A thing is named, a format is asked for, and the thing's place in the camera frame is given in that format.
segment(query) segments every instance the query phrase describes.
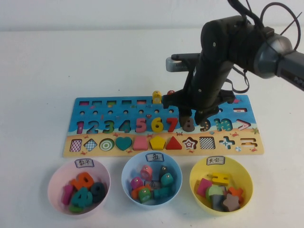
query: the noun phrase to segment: red triangle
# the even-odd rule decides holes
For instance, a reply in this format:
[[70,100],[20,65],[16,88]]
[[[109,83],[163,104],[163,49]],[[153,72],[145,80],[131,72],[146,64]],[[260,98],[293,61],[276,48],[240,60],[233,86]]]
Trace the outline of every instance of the red triangle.
[[182,146],[177,141],[177,139],[174,138],[174,136],[172,136],[172,138],[170,139],[170,141],[168,142],[168,144],[166,146],[166,149],[167,150],[181,150]]

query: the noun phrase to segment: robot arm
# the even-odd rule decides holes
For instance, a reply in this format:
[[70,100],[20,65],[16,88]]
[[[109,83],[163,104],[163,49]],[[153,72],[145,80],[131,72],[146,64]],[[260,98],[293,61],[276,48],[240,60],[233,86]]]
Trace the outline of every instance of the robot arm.
[[201,53],[176,54],[166,60],[170,72],[189,71],[184,88],[163,97],[164,108],[179,108],[181,125],[191,110],[196,110],[195,122],[201,124],[219,112],[218,105],[234,101],[232,91],[221,89],[234,64],[262,78],[277,75],[304,90],[304,55],[292,49],[288,38],[264,27],[238,0],[228,1],[241,16],[206,23]]

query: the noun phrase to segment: white table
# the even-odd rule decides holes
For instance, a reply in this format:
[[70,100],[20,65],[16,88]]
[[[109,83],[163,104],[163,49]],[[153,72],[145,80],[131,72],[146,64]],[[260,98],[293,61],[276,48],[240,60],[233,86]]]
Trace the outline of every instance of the white table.
[[[295,43],[295,29],[286,35]],[[157,210],[143,211],[125,196],[121,172],[128,157],[97,158],[112,177],[112,191],[99,213],[74,219],[49,204],[50,177],[70,160],[62,151],[74,99],[178,90],[186,73],[166,72],[165,59],[200,51],[200,28],[1,32],[0,227],[302,227],[304,93],[280,78],[252,74],[247,94],[265,154],[232,156],[246,167],[255,186],[244,210],[214,218],[198,207],[189,175],[202,156],[174,157],[183,185],[172,203]],[[232,72],[230,78],[237,88],[245,88],[241,76]]]

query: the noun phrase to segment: wooden puzzle board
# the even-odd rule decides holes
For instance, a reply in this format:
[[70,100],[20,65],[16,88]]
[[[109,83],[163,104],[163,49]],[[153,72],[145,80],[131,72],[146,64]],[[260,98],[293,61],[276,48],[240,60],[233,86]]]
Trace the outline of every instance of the wooden puzzle board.
[[[219,107],[220,112],[208,118],[203,127],[194,124],[194,131],[186,132],[177,123],[174,131],[168,132],[171,124],[167,118],[178,118],[178,108],[163,109],[162,104],[152,103],[152,96],[77,98],[63,156],[133,156],[142,152],[133,149],[137,136],[145,136],[148,150],[152,150],[149,141],[157,135],[166,141],[164,148],[172,136],[182,145],[181,150],[162,150],[169,155],[263,154],[248,96],[237,95],[234,103]],[[163,125],[159,133],[151,129],[157,117]],[[143,133],[135,132],[138,118],[146,120],[147,130]],[[132,145],[120,150],[115,145],[118,137],[130,137]]]

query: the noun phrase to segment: teal heart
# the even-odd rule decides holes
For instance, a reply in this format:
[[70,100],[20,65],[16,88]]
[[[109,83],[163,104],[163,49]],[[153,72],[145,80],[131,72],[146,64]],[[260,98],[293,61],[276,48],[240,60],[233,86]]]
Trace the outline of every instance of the teal heart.
[[125,151],[132,145],[132,139],[130,137],[118,137],[115,143],[120,150]]

